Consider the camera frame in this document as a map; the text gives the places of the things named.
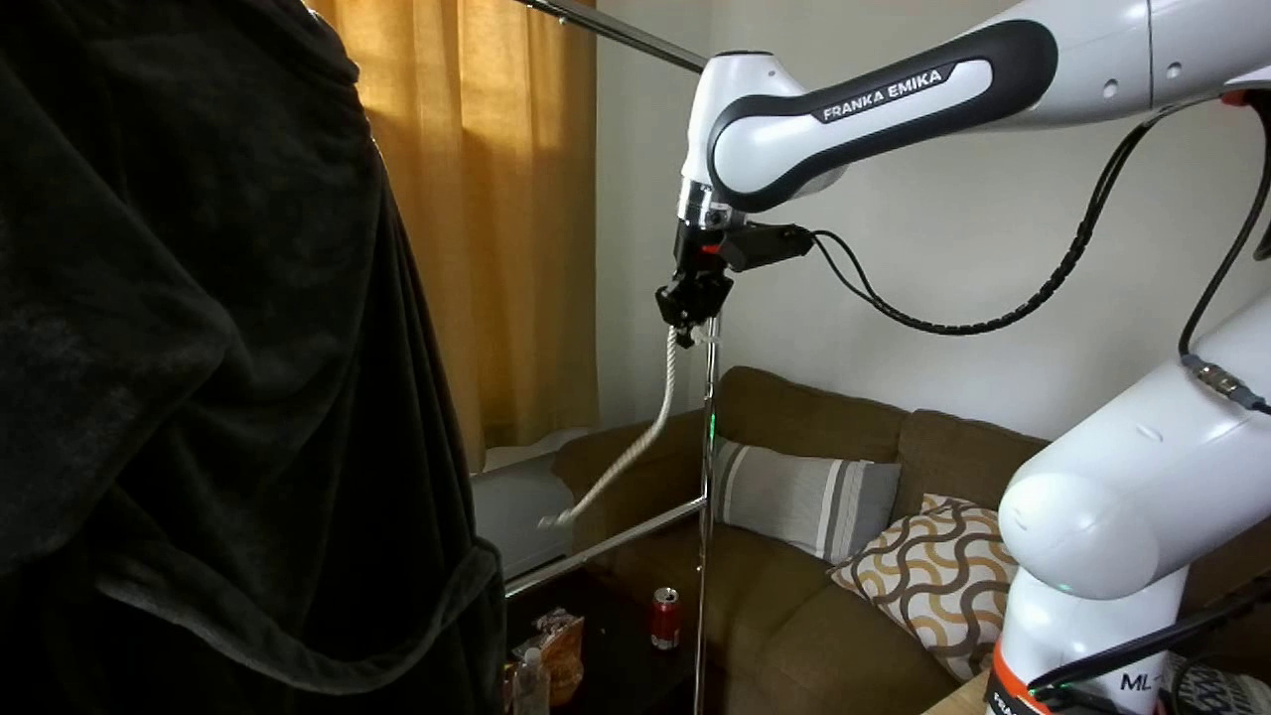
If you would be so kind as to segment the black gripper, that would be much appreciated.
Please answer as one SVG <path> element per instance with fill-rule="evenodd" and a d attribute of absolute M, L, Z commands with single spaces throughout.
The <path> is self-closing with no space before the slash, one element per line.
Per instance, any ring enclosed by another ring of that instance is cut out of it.
<path fill-rule="evenodd" d="M 657 288 L 657 307 L 677 328 L 677 345 L 697 345 L 697 328 L 723 308 L 734 274 L 803 259 L 812 245 L 815 234 L 808 228 L 754 221 L 705 193 L 686 193 L 677 209 L 677 269 Z"/>

